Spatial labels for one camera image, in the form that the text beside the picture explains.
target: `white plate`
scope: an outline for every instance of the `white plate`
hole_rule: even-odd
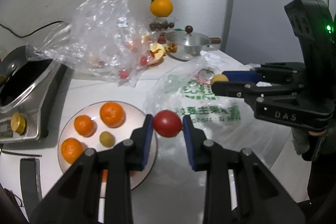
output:
[[[92,147],[96,149],[96,151],[99,152],[99,151],[110,149],[110,148],[104,147],[100,143],[99,135],[101,132],[108,131],[111,134],[113,134],[113,136],[115,137],[115,144],[118,144],[122,142],[123,140],[130,138],[132,131],[135,128],[142,127],[146,115],[141,110],[136,108],[135,106],[132,106],[124,102],[118,102],[118,101],[113,101],[113,102],[120,104],[122,108],[124,109],[125,116],[126,116],[125,122],[122,124],[122,126],[118,128],[107,127],[103,123],[103,121],[100,119],[100,115],[99,115],[100,108],[106,102],[109,102],[109,101],[95,103],[93,105],[89,105],[83,108],[82,110],[77,112],[75,115],[73,115],[72,118],[65,125],[61,133],[61,136],[58,140],[58,162],[59,162],[59,166],[63,173],[65,173],[66,170],[70,167],[70,164],[64,160],[61,154],[61,150],[60,150],[62,143],[66,139],[75,138],[78,141],[80,141],[84,145],[84,147]],[[86,137],[79,135],[76,132],[74,128],[74,120],[79,115],[88,115],[91,118],[91,120],[95,122],[97,129],[91,137],[86,138]],[[153,167],[155,158],[156,158],[157,149],[158,149],[157,138],[156,138],[156,135],[153,134],[147,165],[143,171],[135,172],[135,175],[131,177],[131,190],[137,187],[150,173]],[[101,198],[105,197],[105,191],[106,191],[106,182],[102,183],[101,185],[101,191],[100,191]]]

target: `bolt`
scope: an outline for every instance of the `bolt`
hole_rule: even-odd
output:
[[[123,141],[123,145],[125,146],[131,146],[133,144],[133,140],[132,139],[127,139],[125,141]]]
[[[214,145],[214,142],[212,140],[205,140],[203,142],[203,144],[206,146],[206,147],[211,147]]]
[[[249,149],[248,147],[243,148],[242,152],[245,156],[252,155],[252,150]]]
[[[91,157],[95,154],[96,150],[94,148],[88,148],[85,150],[85,156]]]

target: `smartphone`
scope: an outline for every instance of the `smartphone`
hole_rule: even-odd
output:
[[[20,185],[22,201],[29,220],[42,200],[39,159],[24,158],[20,160]]]

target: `green olive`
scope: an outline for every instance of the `green olive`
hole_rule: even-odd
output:
[[[114,146],[116,139],[110,132],[104,131],[100,134],[99,141],[105,147],[112,147]]]

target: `gas stove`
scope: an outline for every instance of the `gas stove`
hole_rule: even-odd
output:
[[[66,66],[26,59],[18,47],[0,63],[0,143],[39,140],[48,135],[49,114]]]

